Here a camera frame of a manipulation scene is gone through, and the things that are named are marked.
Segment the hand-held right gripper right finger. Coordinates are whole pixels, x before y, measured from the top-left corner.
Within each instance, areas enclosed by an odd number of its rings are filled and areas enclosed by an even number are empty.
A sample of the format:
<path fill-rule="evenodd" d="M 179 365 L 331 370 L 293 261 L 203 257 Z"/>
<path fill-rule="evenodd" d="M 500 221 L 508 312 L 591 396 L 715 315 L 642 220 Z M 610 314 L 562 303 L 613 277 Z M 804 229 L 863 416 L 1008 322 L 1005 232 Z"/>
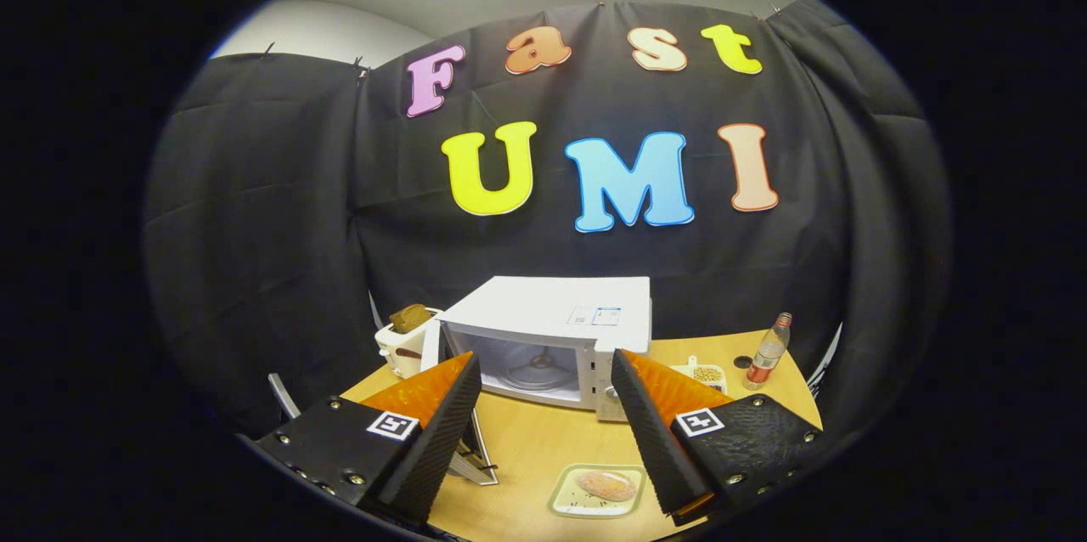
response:
<path fill-rule="evenodd" d="M 675 525 L 750 511 L 819 461 L 819 425 L 766 394 L 732 399 L 626 349 L 613 353 L 611 383 Z"/>

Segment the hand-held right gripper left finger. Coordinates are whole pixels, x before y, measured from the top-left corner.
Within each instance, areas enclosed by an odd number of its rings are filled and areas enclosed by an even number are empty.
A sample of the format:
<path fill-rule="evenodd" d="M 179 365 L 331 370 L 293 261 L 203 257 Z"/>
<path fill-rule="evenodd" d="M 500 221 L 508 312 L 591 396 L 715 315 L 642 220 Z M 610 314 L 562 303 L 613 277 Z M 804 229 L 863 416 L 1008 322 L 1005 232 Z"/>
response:
<path fill-rule="evenodd" d="M 462 353 L 364 400 L 326 398 L 257 448 L 323 496 L 418 528 L 480 391 L 479 358 Z"/>

